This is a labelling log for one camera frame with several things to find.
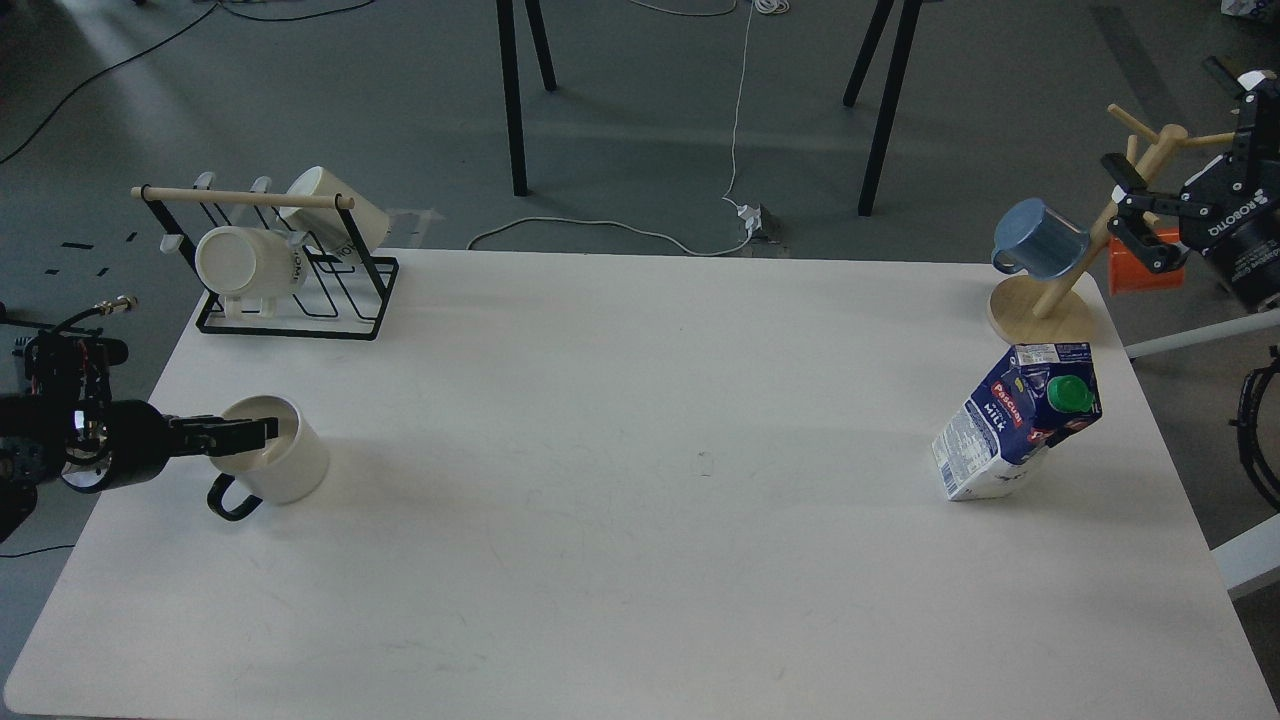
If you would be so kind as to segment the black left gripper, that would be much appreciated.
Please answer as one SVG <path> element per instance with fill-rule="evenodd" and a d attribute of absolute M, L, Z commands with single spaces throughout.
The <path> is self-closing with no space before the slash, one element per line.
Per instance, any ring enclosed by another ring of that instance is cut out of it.
<path fill-rule="evenodd" d="M 276 416 L 169 419 L 137 400 L 93 410 L 49 397 L 4 397 L 1 424 L 4 487 L 81 493 L 151 480 L 178 451 L 261 450 L 280 429 Z"/>

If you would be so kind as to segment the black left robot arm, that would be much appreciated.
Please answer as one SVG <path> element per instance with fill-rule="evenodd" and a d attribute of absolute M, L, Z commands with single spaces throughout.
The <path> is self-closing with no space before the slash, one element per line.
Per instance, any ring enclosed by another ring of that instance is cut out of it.
<path fill-rule="evenodd" d="M 78 324 L 137 305 L 129 295 L 106 299 L 58 324 L 36 323 L 36 334 L 15 346 L 27 387 L 3 396 L 4 539 L 35 511 L 41 484 L 93 495 L 152 480 L 174 457 L 261 451 L 282 437 L 280 415 L 175 416 L 115 400 L 111 369 L 129 357 L 128 346 Z"/>

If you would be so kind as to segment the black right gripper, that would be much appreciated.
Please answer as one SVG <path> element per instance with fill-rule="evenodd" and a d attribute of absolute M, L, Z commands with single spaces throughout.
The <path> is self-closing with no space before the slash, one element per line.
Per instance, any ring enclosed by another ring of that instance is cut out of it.
<path fill-rule="evenodd" d="M 1188 179 L 1181 192 L 1217 211 L 1180 219 L 1180 237 L 1248 313 L 1257 313 L 1276 304 L 1279 291 L 1277 74 L 1243 70 L 1217 56 L 1207 56 L 1203 69 L 1236 102 L 1231 155 L 1251 161 L 1221 155 Z M 1147 158 L 1133 161 L 1124 152 L 1106 152 L 1101 164 L 1114 182 L 1114 208 L 1100 217 L 1101 242 L 1119 240 L 1153 275 L 1181 270 L 1189 250 L 1160 238 L 1149 220 L 1181 206 L 1174 195 L 1152 188 L 1160 169 Z"/>

